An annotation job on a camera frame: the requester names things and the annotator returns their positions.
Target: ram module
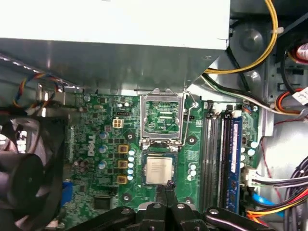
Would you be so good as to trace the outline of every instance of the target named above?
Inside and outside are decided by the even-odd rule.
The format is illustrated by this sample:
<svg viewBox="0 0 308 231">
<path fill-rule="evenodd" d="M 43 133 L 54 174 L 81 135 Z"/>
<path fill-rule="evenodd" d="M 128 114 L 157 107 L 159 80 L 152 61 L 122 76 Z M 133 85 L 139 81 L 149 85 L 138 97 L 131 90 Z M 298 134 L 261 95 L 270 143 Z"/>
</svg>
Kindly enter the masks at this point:
<svg viewBox="0 0 308 231">
<path fill-rule="evenodd" d="M 231 212 L 239 212 L 240 200 L 240 163 L 242 145 L 242 118 L 231 120 L 232 129 L 230 131 L 230 155 L 229 170 L 227 177 L 227 190 L 225 197 L 225 208 Z"/>
</svg>

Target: black fan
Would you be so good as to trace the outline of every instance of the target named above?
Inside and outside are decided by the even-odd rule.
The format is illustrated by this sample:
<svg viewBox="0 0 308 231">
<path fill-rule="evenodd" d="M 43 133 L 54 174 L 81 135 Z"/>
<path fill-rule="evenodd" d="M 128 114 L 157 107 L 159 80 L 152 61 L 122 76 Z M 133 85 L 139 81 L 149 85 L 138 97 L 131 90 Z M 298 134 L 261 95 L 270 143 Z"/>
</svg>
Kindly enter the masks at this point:
<svg viewBox="0 0 308 231">
<path fill-rule="evenodd" d="M 36 230 L 54 217 L 62 193 L 65 121 L 0 117 L 0 226 Z"/>
</svg>

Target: red cable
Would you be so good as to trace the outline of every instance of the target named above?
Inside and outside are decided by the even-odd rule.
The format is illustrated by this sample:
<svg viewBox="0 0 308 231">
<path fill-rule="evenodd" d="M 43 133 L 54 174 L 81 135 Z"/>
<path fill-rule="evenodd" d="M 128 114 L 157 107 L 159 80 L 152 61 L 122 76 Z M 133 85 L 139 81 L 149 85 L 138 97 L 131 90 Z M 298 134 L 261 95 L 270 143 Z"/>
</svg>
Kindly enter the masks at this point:
<svg viewBox="0 0 308 231">
<path fill-rule="evenodd" d="M 289 122 L 295 122 L 295 121 L 303 121 L 304 118 L 302 119 L 287 119 L 287 120 L 284 120 L 284 121 L 280 121 L 280 122 L 277 122 L 274 124 L 274 126 L 278 125 L 278 124 L 283 124 L 283 123 L 289 123 Z M 263 139 L 264 137 L 261 138 L 260 140 L 260 146 L 261 146 L 261 150 L 262 150 L 262 155 L 263 155 L 263 161 L 264 161 L 264 166 L 266 168 L 266 171 L 267 171 L 267 174 L 270 178 L 272 178 L 272 175 L 271 175 L 271 172 L 270 172 L 270 168 L 266 162 L 266 156 L 265 156 L 265 150 L 264 150 L 264 146 L 263 146 Z M 279 200 L 280 202 L 282 202 L 282 197 L 281 197 L 281 194 L 280 192 L 278 191 L 277 188 L 274 188 L 278 197 L 279 197 Z M 294 200 L 292 200 L 292 202 L 298 200 L 298 199 L 301 199 L 302 197 L 306 196 L 308 194 L 308 189 L 306 189 L 305 191 L 303 191 L 303 193 L 301 195 L 299 195 L 297 198 L 295 198 Z"/>
<path fill-rule="evenodd" d="M 272 178 L 271 172 L 270 172 L 270 168 L 269 168 L 268 163 L 266 162 L 266 158 L 265 158 L 265 151 L 264 151 L 264 147 L 263 147 L 263 138 L 260 141 L 260 145 L 261 145 L 261 149 L 262 149 L 263 161 L 264 161 L 264 165 L 265 165 L 266 171 L 268 173 L 269 178 Z M 277 188 L 274 188 L 274 190 L 276 191 L 277 196 L 278 196 L 280 202 L 282 202 L 282 197 L 281 197 L 280 192 L 278 191 Z"/>
</svg>

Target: motherboard connector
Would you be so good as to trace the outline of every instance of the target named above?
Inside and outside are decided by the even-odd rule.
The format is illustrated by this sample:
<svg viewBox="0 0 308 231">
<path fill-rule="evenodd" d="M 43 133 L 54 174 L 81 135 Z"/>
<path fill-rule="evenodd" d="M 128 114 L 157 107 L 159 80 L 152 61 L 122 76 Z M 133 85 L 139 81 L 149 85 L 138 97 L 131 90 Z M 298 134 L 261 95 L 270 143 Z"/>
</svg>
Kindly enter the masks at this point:
<svg viewBox="0 0 308 231">
<path fill-rule="evenodd" d="M 253 167 L 246 166 L 242 173 L 242 183 L 248 187 L 256 187 L 257 184 L 252 180 L 257 177 L 257 170 Z"/>
</svg>

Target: white wire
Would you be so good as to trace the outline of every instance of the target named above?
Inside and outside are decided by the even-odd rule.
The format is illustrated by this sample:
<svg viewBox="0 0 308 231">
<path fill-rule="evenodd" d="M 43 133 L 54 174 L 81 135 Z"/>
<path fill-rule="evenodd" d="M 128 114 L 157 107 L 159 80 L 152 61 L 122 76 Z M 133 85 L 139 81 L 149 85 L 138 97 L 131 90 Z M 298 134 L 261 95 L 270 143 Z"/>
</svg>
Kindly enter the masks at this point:
<svg viewBox="0 0 308 231">
<path fill-rule="evenodd" d="M 275 179 L 275 178 L 267 178 L 263 177 L 260 175 L 255 175 L 256 177 L 254 178 L 255 180 L 261 180 L 261 181 L 266 181 L 266 182 L 277 182 L 279 183 L 280 181 L 297 181 L 297 180 L 308 180 L 308 176 L 305 177 L 297 177 L 297 178 L 291 178 L 291 179 Z"/>
<path fill-rule="evenodd" d="M 252 103 L 254 103 L 254 104 L 256 104 L 256 105 L 258 105 L 258 106 L 260 106 L 260 107 L 265 108 L 266 110 L 268 110 L 268 111 L 270 111 L 270 112 L 273 112 L 273 113 L 276 113 L 276 114 L 280 114 L 280 115 L 285 115 L 284 112 L 279 112 L 279 111 L 273 110 L 272 108 L 267 107 L 267 106 L 265 106 L 265 105 L 259 103 L 258 101 L 254 100 L 254 99 L 252 99 L 252 98 L 250 98 L 250 97 L 248 97 L 248 96 L 244 96 L 244 95 L 240 95 L 240 94 L 236 94 L 236 93 L 229 93 L 229 92 L 226 92 L 226 91 L 223 91 L 223 90 L 218 90 L 218 89 L 216 89 L 214 86 L 212 86 L 212 84 L 210 84 L 203 76 L 201 76 L 201 77 L 202 77 L 203 81 L 204 81 L 208 86 L 210 86 L 213 90 L 215 90 L 215 91 L 218 91 L 218 92 L 221 92 L 221 93 L 223 93 L 223 94 L 227 94 L 227 95 L 230 95 L 230 96 L 233 96 L 233 97 L 236 97 L 236 98 L 248 100 L 248 101 L 250 101 L 250 102 L 252 102 Z"/>
</svg>

